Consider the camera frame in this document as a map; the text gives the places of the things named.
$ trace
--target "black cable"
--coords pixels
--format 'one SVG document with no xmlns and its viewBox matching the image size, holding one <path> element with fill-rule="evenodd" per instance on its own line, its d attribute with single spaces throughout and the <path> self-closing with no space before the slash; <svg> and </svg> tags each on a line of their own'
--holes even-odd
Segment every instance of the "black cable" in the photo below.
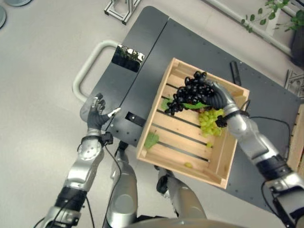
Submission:
<svg viewBox="0 0 304 228">
<path fill-rule="evenodd" d="M 269 207 L 269 209 L 272 211 L 272 213 L 274 213 L 274 214 L 280 219 L 279 215 L 272 209 L 272 207 L 269 205 L 268 201 L 266 200 L 266 197 L 265 197 L 265 195 L 264 195 L 264 185 L 265 185 L 265 183 L 266 183 L 266 181 L 264 181 L 264 182 L 262 183 L 262 185 L 261 185 L 261 192 L 262 192 L 263 199 L 264 199 L 266 205 L 267 205 L 267 206 Z"/>
<path fill-rule="evenodd" d="M 57 217 L 59 216 L 60 212 L 68 205 L 69 202 L 71 202 L 71 200 L 75 197 L 76 195 L 74 195 L 72 198 L 70 198 L 61 208 L 60 210 L 58 211 L 58 213 L 56 214 L 56 216 L 54 217 L 54 220 L 52 221 L 51 223 L 51 226 L 50 228 L 53 228 L 55 222 L 56 222 L 56 219 Z"/>
<path fill-rule="evenodd" d="M 42 222 L 42 221 L 44 220 L 44 218 L 45 218 L 45 217 L 43 217 L 42 219 L 40 219 L 40 220 L 33 226 L 33 228 L 36 228 L 36 227 L 39 225 L 39 223 Z"/>
<path fill-rule="evenodd" d="M 109 150 L 108 150 L 107 146 L 106 146 L 106 145 L 104 145 L 104 147 L 105 147 L 106 151 L 109 153 L 109 155 L 112 157 L 113 161 L 116 163 L 117 168 L 118 168 L 118 170 L 119 170 L 119 177 L 118 177 L 117 182 L 115 183 L 115 185 L 114 185 L 114 187 L 113 187 L 113 189 L 112 189 L 112 192 L 111 192 L 111 194 L 110 194 L 109 203 L 108 203 L 108 206 L 106 207 L 106 213 L 107 213 L 107 211 L 108 211 L 108 209 L 109 209 L 109 206 L 110 206 L 110 202 L 111 202 L 111 198 L 112 198 L 112 195 L 113 195 L 114 189 L 115 189 L 115 187 L 116 187 L 117 183 L 119 182 L 120 177 L 122 176 L 122 170 L 120 169 L 120 167 L 119 167 L 119 165 L 118 165 L 118 163 L 117 163 L 117 161 L 116 161 L 115 157 L 114 157 L 114 156 L 113 156 L 113 155 L 112 155 L 112 154 L 109 152 Z"/>
<path fill-rule="evenodd" d="M 245 105 L 247 104 L 247 106 L 246 106 L 246 108 L 245 108 L 245 112 L 246 112 L 247 109 L 248 109 L 248 107 L 249 107 L 249 105 L 250 105 L 250 101 L 251 101 L 250 99 L 246 100 L 246 101 L 242 104 L 240 110 L 243 110 L 243 108 L 244 108 Z"/>
<path fill-rule="evenodd" d="M 89 199 L 87 198 L 87 196 L 85 197 L 85 199 L 86 199 L 87 205 L 89 207 L 89 212 L 90 212 L 91 221 L 92 221 L 92 227 L 95 228 L 95 223 L 94 223 L 93 214 L 92 214 L 92 210 L 91 210 Z"/>
<path fill-rule="evenodd" d="M 283 124 L 285 124 L 287 126 L 287 128 L 288 128 L 288 143 L 287 143 L 287 154 L 285 155 L 286 156 L 285 160 L 287 161 L 288 157 L 289 157 L 289 149 L 290 149 L 290 145 L 289 144 L 290 144 L 290 140 L 291 140 L 291 130 L 290 130 L 289 124 L 286 121 L 278 120 L 278 119 L 270 118 L 270 117 L 264 117 L 264 116 L 252 116 L 252 117 L 250 117 L 250 119 L 255 119 L 255 118 L 277 121 L 277 122 L 283 123 Z"/>
</svg>

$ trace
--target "white handle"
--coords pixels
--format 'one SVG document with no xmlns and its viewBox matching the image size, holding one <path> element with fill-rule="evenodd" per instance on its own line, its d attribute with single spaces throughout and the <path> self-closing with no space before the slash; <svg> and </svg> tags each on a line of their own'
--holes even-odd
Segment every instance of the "white handle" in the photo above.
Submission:
<svg viewBox="0 0 304 228">
<path fill-rule="evenodd" d="M 77 76 L 75 77 L 72 85 L 72 91 L 74 95 L 81 100 L 82 102 L 86 102 L 87 96 L 85 96 L 81 91 L 80 91 L 80 85 L 82 81 L 84 80 L 86 74 L 92 67 L 93 63 L 96 61 L 98 56 L 100 55 L 101 51 L 105 47 L 117 47 L 119 43 L 113 40 L 104 40 L 100 42 L 99 44 L 96 45 L 90 56 L 87 58 L 83 66 L 81 67 L 80 71 L 78 72 Z"/>
</svg>

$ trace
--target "dark gray table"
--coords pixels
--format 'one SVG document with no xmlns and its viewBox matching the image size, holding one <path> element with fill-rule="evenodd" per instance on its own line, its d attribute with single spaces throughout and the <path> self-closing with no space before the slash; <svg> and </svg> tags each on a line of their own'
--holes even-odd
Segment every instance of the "dark gray table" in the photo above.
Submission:
<svg viewBox="0 0 304 228">
<path fill-rule="evenodd" d="M 153 7 L 143 9 L 123 45 L 145 54 L 139 72 L 110 63 L 82 107 L 80 116 L 86 121 L 92 97 L 101 92 L 106 100 L 105 112 L 119 106 L 122 108 L 110 123 L 103 126 L 103 130 L 110 131 L 128 144 L 137 145 L 143 128 L 127 120 L 127 114 L 132 113 L 143 119 L 148 117 L 163 73 L 173 57 L 231 82 L 229 63 L 237 61 L 242 86 L 250 90 L 250 115 L 272 117 L 286 121 L 291 127 L 294 125 L 300 105 L 300 100 L 294 94 Z M 283 155 L 288 143 L 286 126 L 264 119 L 255 121 L 260 132 Z M 228 186 L 224 191 L 267 209 L 260 191 L 263 181 L 256 167 L 237 147 Z M 265 189 L 265 192 L 268 201 L 271 201 L 269 191 Z"/>
</svg>

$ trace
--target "metal bracket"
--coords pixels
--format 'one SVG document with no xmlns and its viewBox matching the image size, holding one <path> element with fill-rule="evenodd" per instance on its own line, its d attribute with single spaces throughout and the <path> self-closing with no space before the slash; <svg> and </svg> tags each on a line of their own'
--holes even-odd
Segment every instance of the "metal bracket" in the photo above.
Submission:
<svg viewBox="0 0 304 228">
<path fill-rule="evenodd" d="M 284 88 L 304 100 L 304 74 L 297 75 L 292 70 L 288 70 Z"/>
<path fill-rule="evenodd" d="M 125 0 L 125 3 L 128 4 L 128 11 L 125 13 L 119 13 L 115 10 L 115 5 L 118 1 L 119 0 L 111 0 L 104 9 L 104 13 L 121 20 L 122 23 L 126 25 L 141 0 Z"/>
</svg>

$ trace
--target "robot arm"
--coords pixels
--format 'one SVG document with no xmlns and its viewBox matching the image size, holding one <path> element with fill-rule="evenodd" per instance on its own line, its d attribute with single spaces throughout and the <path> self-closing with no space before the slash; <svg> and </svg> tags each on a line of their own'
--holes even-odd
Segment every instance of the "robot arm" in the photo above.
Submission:
<svg viewBox="0 0 304 228">
<path fill-rule="evenodd" d="M 98 94 L 91 105 L 88 116 L 88 131 L 79 145 L 78 157 L 71 167 L 56 203 L 51 207 L 41 224 L 41 228 L 70 228 L 78 224 L 80 210 L 90 190 L 97 167 L 104 157 L 103 146 L 112 144 L 109 132 L 101 134 L 100 129 L 120 108 L 109 114 L 102 114 L 105 108 L 103 96 Z"/>
<path fill-rule="evenodd" d="M 304 180 L 291 170 L 274 145 L 259 132 L 257 124 L 242 115 L 229 92 L 217 83 L 207 83 L 215 91 L 207 103 L 224 109 L 229 132 L 237 138 L 239 146 L 257 166 L 266 180 L 266 186 L 274 194 L 274 205 L 280 219 L 288 228 L 302 226 Z"/>
</svg>

